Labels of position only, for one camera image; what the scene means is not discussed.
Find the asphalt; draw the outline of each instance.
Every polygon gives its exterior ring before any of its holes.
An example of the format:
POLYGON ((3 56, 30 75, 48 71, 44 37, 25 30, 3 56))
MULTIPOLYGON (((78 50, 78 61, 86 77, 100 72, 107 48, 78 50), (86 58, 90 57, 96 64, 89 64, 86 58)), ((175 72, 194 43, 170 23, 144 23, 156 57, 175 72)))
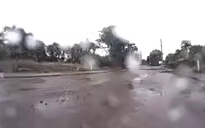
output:
POLYGON ((205 128, 205 82, 158 70, 0 79, 0 128, 205 128))

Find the raindrop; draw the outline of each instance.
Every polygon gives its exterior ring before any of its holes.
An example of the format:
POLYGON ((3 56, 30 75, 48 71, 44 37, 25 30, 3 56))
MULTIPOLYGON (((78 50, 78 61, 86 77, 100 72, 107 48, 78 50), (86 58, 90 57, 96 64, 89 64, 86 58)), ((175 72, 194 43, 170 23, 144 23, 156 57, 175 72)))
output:
POLYGON ((181 108, 174 108, 168 112, 168 117, 171 121, 176 122, 183 116, 181 108))
POLYGON ((35 49, 37 47, 37 41, 34 39, 33 36, 27 36, 25 40, 27 43, 27 48, 35 49))
POLYGON ((129 69, 130 72, 137 74, 138 69, 140 68, 140 62, 141 62, 141 59, 138 56, 138 54, 133 53, 133 54, 129 54, 126 57, 125 65, 129 69))
POLYGON ((7 31, 4 34, 5 39, 11 45, 17 45, 21 42, 22 35, 18 31, 7 31))

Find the sidewalk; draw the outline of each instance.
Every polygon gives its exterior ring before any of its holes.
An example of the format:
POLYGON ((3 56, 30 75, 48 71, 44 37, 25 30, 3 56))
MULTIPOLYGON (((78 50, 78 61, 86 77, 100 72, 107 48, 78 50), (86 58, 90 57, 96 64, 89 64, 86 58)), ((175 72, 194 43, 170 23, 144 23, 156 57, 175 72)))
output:
POLYGON ((53 76, 66 76, 66 75, 97 74, 97 73, 106 73, 106 72, 109 72, 109 70, 65 72, 65 73, 0 73, 0 78, 53 77, 53 76))

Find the road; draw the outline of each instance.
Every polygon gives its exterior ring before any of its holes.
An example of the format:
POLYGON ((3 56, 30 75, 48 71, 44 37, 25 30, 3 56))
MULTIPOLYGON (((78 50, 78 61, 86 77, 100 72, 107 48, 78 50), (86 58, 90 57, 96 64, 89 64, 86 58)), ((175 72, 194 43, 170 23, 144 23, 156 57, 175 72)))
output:
POLYGON ((0 128, 52 127, 205 128, 205 83, 158 70, 0 79, 0 128))

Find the tree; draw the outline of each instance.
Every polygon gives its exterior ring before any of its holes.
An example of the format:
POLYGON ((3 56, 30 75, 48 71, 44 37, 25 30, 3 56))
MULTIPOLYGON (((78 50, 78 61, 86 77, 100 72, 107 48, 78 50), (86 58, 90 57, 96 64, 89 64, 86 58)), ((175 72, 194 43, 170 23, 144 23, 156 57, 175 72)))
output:
POLYGON ((9 54, 14 58, 30 58, 27 38, 33 37, 23 28, 5 26, 0 32, 0 44, 7 44, 9 54))
POLYGON ((115 32, 115 26, 108 26, 100 31, 98 42, 99 46, 105 44, 109 51, 112 64, 118 67, 125 67, 125 56, 130 51, 138 50, 134 44, 130 44, 128 40, 118 37, 115 32))
POLYGON ((175 55, 173 53, 169 53, 165 58, 165 64, 171 64, 175 61, 175 55))
POLYGON ((149 64, 151 66, 158 66, 159 62, 162 61, 162 52, 160 50, 153 50, 149 54, 149 58, 147 58, 149 61, 149 64))
POLYGON ((46 54, 46 45, 44 44, 43 41, 37 40, 37 46, 36 48, 34 48, 31 52, 32 52, 32 57, 34 57, 33 59, 41 62, 41 61, 45 61, 47 59, 47 54, 46 54))
POLYGON ((51 61, 58 61, 61 55, 61 49, 58 43, 53 43, 47 46, 47 52, 51 61))

